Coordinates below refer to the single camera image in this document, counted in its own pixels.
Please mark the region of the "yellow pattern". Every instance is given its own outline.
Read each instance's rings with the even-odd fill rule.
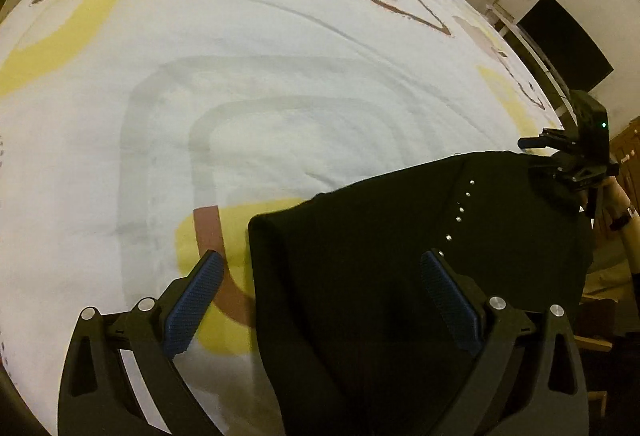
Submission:
[[[476,66],[480,76],[486,82],[486,85],[494,93],[495,97],[500,101],[502,107],[508,112],[511,120],[518,128],[521,137],[533,137],[540,134],[538,126],[533,119],[527,114],[527,109],[522,100],[516,94],[510,80],[484,66]]]
[[[219,210],[229,272],[246,294],[255,296],[246,234],[249,220],[259,213],[288,209],[301,202],[302,199],[297,198],[276,199]],[[175,230],[175,251],[180,273],[187,275],[200,258],[192,215]],[[254,330],[231,320],[213,304],[204,315],[196,337],[204,348],[219,355],[245,355],[256,350]]]
[[[73,59],[95,37],[117,1],[82,0],[48,37],[22,49],[18,44],[0,67],[0,97]]]
[[[495,50],[505,52],[504,40],[502,38],[499,38],[499,35],[496,36],[497,32],[495,32],[495,30],[492,29],[484,19],[481,19],[479,15],[476,14],[471,8],[468,8],[466,6],[466,3],[464,3],[464,5],[460,4],[460,6],[458,6],[458,8],[465,14],[464,16],[466,21],[478,28],[482,32],[482,34],[491,41],[491,44],[495,48]]]

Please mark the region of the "wooden cabinet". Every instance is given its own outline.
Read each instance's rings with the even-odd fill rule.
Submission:
[[[620,163],[618,183],[625,189],[633,206],[640,210],[640,116],[610,142],[611,153]],[[593,225],[596,247],[615,238],[610,231],[611,218],[606,211],[600,213]]]

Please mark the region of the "black t-shirt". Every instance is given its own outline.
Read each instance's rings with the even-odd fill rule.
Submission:
[[[590,419],[590,434],[636,436],[640,427],[640,333],[615,337],[609,353],[582,350],[580,357],[587,389],[607,391],[606,415]]]
[[[575,317],[591,225],[551,165],[471,153],[252,219],[258,348],[288,436],[425,435],[444,413],[473,358],[422,284],[429,249],[487,296]]]
[[[640,273],[634,273],[631,275],[631,279],[634,283],[634,294],[636,295],[636,305],[638,305],[638,312],[640,313]]]

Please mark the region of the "wristwatch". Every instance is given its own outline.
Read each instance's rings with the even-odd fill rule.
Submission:
[[[609,225],[609,228],[612,229],[612,231],[618,231],[619,229],[628,225],[635,213],[636,209],[634,208],[634,206],[629,205],[628,209],[626,209],[620,217],[617,217],[613,220],[613,222]]]

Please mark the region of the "white bedsheet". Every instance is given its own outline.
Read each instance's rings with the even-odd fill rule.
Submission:
[[[217,207],[250,298],[254,213],[543,127],[539,86],[463,0],[23,0],[0,26],[2,361],[55,434],[79,312],[185,275],[194,209]],[[175,361],[227,435],[284,434],[244,313],[212,305]]]

